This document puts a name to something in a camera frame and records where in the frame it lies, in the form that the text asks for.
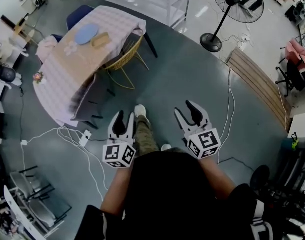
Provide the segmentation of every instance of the fan base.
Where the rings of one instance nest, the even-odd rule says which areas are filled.
[[[222,41],[216,36],[213,41],[212,38],[214,37],[213,34],[206,33],[200,37],[200,43],[202,47],[212,53],[218,53],[222,49]]]

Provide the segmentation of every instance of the gray floor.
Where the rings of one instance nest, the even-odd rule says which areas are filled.
[[[67,32],[66,17],[82,4],[93,7],[108,5],[122,9],[102,0],[49,0],[48,5],[39,11],[42,13],[42,10],[45,10],[37,28],[45,36],[64,35]],[[208,111],[212,124],[221,134],[227,117],[228,67],[186,36],[141,14],[127,9],[125,11],[147,20],[147,31],[159,58],[156,59],[146,42],[143,42],[140,54],[150,67],[150,71],[137,61],[131,62],[126,67],[136,90],[126,90],[115,86],[116,97],[110,98],[102,108],[101,113],[104,119],[97,121],[100,129],[92,130],[93,138],[106,137],[107,127],[116,112],[124,110],[127,115],[136,104],[141,103],[147,108],[148,118],[152,123],[158,144],[168,142],[173,147],[185,149],[181,141],[183,133],[174,116],[175,107],[181,108],[184,113],[188,112],[185,108],[185,100],[192,100],[204,107]],[[31,46],[29,52],[30,57],[24,58],[18,66],[18,72],[23,76],[25,93],[22,115],[22,139],[24,140],[30,140],[32,137],[58,127],[43,109],[34,92],[33,74],[38,72],[40,64],[34,55],[36,48]],[[287,136],[286,131],[265,104],[234,73],[232,73],[231,88],[235,97],[235,113],[230,137],[221,149],[221,159],[235,157],[254,169],[266,164],[274,172],[278,164],[281,141]],[[1,153],[9,171],[22,170],[20,148],[22,99],[17,87],[6,93],[3,104],[7,122],[5,127],[7,140],[2,144]],[[82,123],[79,124],[79,130],[85,128]],[[101,158],[102,145],[100,142],[90,142],[86,147]],[[85,155],[62,141],[55,132],[33,140],[24,149],[26,166],[38,165],[58,193],[73,207],[64,225],[49,239],[73,240],[86,206],[91,204],[100,207],[101,205],[96,186],[88,172]],[[221,164],[220,167],[237,184],[249,183],[252,172],[242,164],[231,160]],[[102,185],[103,172],[98,162],[92,158],[91,168],[99,182],[100,190],[105,193]],[[105,165],[104,169],[106,183],[109,186],[115,170]]]

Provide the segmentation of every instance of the power strip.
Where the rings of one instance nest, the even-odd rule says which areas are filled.
[[[85,147],[87,145],[89,139],[91,138],[91,136],[92,136],[92,133],[89,130],[85,130],[84,134],[82,135],[82,137],[79,141],[79,144],[82,147]]]

